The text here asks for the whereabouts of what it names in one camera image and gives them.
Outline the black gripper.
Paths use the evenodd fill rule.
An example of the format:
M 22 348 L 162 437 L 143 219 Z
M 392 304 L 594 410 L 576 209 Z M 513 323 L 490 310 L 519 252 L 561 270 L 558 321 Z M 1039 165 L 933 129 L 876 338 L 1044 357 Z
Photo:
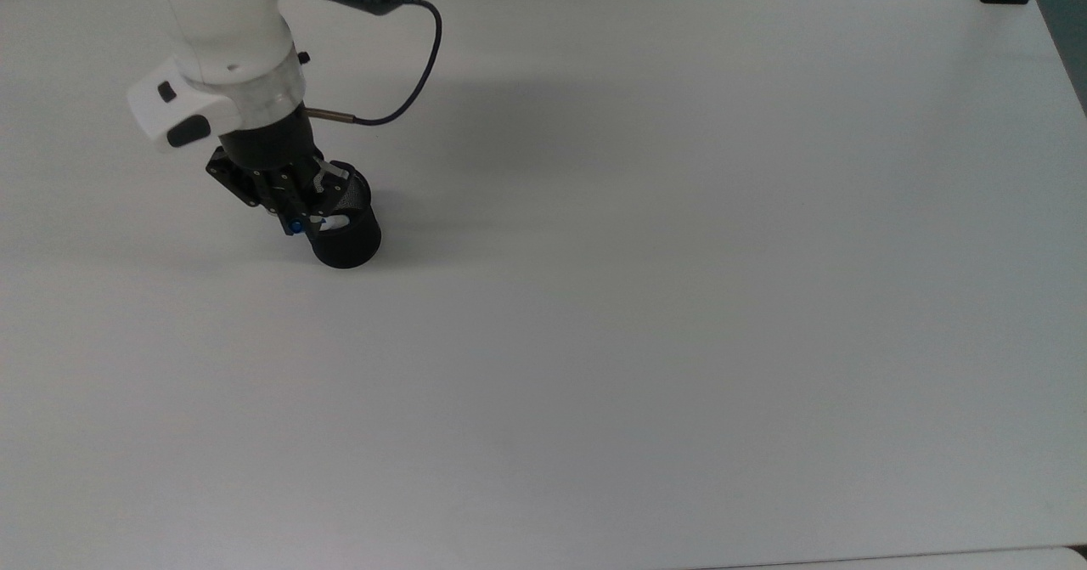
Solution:
M 207 174 L 246 206 L 283 211 L 284 233 L 290 236 L 309 232 L 309 211 L 318 197 L 342 197 L 350 189 L 350 165 L 316 161 L 304 106 L 268 126 L 234 131 L 220 141 Z

